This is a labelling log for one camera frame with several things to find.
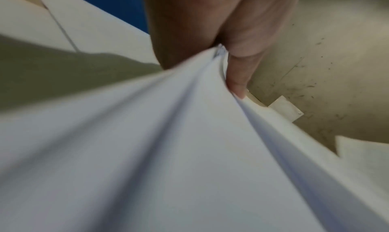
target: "blue object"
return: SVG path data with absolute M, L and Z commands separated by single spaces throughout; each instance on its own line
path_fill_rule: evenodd
M 148 33 L 143 0 L 85 0 Z

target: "concrete floor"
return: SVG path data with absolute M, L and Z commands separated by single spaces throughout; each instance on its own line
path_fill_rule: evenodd
M 301 0 L 248 89 L 287 97 L 333 151 L 335 135 L 389 143 L 389 0 Z

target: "finger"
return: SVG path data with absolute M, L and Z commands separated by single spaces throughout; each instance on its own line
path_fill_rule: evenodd
M 246 96 L 247 83 L 261 62 L 263 54 L 264 52 L 248 57 L 229 56 L 226 84 L 239 98 L 243 99 Z
M 210 48 L 240 0 L 144 0 L 155 55 L 171 68 Z

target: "floor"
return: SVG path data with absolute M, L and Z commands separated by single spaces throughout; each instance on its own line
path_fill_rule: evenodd
M 248 89 L 287 97 L 332 151 L 335 135 L 389 143 L 389 0 L 301 0 Z

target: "skin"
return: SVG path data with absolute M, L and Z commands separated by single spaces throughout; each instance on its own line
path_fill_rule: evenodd
M 298 0 L 145 0 L 155 55 L 164 69 L 222 43 L 226 85 L 240 98 Z

